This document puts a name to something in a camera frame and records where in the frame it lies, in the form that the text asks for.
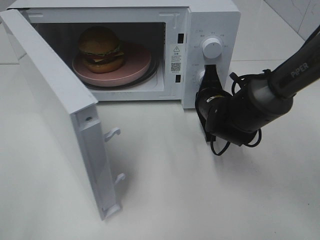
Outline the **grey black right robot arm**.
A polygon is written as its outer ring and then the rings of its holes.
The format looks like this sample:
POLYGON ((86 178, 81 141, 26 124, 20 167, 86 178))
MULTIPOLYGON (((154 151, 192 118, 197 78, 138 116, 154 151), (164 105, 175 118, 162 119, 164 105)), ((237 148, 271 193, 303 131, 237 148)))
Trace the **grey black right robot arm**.
POLYGON ((274 70, 260 74, 230 75, 232 88, 223 90, 215 65, 206 65, 195 97, 195 109, 205 140, 217 137, 229 146, 255 147, 262 127, 288 113, 297 92, 320 78, 320 29, 316 28, 301 48, 274 70))

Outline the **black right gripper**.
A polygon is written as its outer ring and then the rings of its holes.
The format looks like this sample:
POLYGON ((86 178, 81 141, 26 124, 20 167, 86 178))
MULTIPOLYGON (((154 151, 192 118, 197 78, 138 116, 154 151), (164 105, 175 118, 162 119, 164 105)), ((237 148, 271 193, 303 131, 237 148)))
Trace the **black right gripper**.
POLYGON ((195 97, 195 109, 205 139, 211 140, 222 125, 224 105, 231 94, 223 90, 215 64, 205 65, 204 75, 195 97))

